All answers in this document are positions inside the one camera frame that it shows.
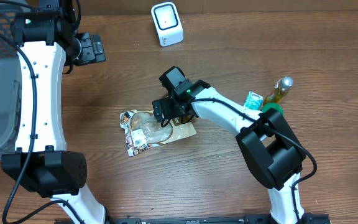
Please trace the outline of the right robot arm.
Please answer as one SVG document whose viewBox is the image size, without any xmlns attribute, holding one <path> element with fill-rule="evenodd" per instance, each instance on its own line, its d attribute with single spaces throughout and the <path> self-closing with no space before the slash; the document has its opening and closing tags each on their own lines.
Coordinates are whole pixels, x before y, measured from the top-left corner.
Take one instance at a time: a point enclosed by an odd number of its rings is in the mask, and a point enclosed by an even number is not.
<svg viewBox="0 0 358 224">
<path fill-rule="evenodd" d="M 267 190 L 270 218 L 275 223 L 301 223 L 304 210 L 298 183 L 306 157 L 299 140 L 276 109 L 247 109 L 222 96 L 210 84 L 192 83 L 173 66 L 159 78 L 168 96 L 153 101 L 154 116 L 162 127 L 185 118 L 211 121 L 234 135 L 248 170 Z"/>
</svg>

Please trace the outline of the green lid white jar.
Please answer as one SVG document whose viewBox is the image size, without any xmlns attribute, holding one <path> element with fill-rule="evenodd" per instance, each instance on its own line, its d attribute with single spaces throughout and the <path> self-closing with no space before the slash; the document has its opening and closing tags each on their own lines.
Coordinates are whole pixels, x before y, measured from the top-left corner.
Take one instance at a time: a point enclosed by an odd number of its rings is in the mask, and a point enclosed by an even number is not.
<svg viewBox="0 0 358 224">
<path fill-rule="evenodd" d="M 262 109 L 261 109 L 261 112 L 266 112 L 268 111 L 269 109 L 275 109 L 277 110 L 280 114 L 283 114 L 283 109 L 282 107 L 277 104 L 277 103 L 267 103 L 265 105 L 263 105 Z"/>
</svg>

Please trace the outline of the brown Pantree snack bag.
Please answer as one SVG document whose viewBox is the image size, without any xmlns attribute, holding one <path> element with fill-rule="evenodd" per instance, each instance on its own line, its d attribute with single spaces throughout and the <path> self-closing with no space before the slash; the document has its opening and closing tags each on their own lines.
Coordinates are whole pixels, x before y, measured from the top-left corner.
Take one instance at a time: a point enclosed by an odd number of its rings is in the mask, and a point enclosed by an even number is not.
<svg viewBox="0 0 358 224">
<path fill-rule="evenodd" d="M 120 127 L 124 130 L 127 153 L 134 157 L 150 148 L 188 138 L 196 134 L 191 121 L 179 118 L 161 127 L 152 111 L 125 111 L 120 114 Z"/>
</svg>

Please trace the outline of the yellow oil bottle silver cap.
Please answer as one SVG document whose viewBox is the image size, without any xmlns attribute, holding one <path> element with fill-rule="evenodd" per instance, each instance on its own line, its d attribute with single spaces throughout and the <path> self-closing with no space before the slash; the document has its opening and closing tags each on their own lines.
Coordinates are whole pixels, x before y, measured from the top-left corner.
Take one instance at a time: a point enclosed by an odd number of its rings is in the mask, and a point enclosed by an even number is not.
<svg viewBox="0 0 358 224">
<path fill-rule="evenodd" d="M 285 76 L 275 84 L 272 92 L 264 98 L 263 105 L 267 103 L 279 103 L 291 90 L 293 86 L 292 77 Z"/>
</svg>

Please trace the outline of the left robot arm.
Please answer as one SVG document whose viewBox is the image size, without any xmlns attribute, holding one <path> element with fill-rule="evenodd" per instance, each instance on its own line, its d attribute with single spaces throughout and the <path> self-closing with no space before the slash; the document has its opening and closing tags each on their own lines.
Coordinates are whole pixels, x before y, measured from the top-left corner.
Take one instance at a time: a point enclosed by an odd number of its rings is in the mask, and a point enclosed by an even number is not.
<svg viewBox="0 0 358 224">
<path fill-rule="evenodd" d="M 106 59 L 101 38 L 79 33 L 79 24 L 80 5 L 72 1 L 40 1 L 16 14 L 11 32 L 21 66 L 21 118 L 2 169 L 16 187 L 61 206 L 72 223 L 109 223 L 107 209 L 86 184 L 85 156 L 67 150 L 62 128 L 64 67 Z"/>
</svg>

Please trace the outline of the teal Kleenex tissue pack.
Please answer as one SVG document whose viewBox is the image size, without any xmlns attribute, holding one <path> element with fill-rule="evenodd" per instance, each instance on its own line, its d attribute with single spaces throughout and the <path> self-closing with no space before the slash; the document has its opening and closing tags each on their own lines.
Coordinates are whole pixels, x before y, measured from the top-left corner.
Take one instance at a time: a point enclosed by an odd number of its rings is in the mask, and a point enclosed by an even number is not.
<svg viewBox="0 0 358 224">
<path fill-rule="evenodd" d="M 244 107 L 250 110 L 259 110 L 259 108 L 263 103 L 263 100 L 264 100 L 263 96 L 260 96 L 259 94 L 250 91 L 244 102 Z"/>
</svg>

